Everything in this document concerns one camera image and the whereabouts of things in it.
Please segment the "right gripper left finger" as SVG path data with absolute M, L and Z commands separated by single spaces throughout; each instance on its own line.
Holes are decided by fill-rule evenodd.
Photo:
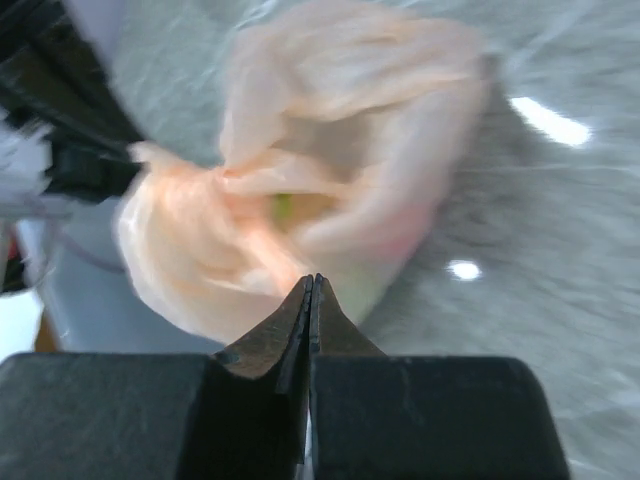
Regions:
M 5 479 L 292 479 L 313 280 L 212 354 L 24 353 L 1 366 Z

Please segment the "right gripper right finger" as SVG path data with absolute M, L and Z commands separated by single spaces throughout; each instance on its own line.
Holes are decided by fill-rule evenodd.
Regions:
M 318 479 L 566 479 L 544 389 L 512 357 L 390 356 L 330 282 L 310 300 L 312 465 Z

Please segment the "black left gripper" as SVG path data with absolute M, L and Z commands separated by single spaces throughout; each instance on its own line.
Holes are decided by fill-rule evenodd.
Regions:
M 128 148 L 142 136 L 60 1 L 2 2 L 1 105 L 2 125 L 20 138 L 48 128 L 47 194 L 100 203 L 141 170 Z

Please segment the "translucent orange plastic bag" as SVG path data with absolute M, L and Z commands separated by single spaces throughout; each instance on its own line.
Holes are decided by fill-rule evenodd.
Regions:
M 115 218 L 141 301 L 229 344 L 297 281 L 362 322 L 430 229 L 490 92 L 475 28 L 367 1 L 307 1 L 242 30 L 219 150 L 134 144 Z

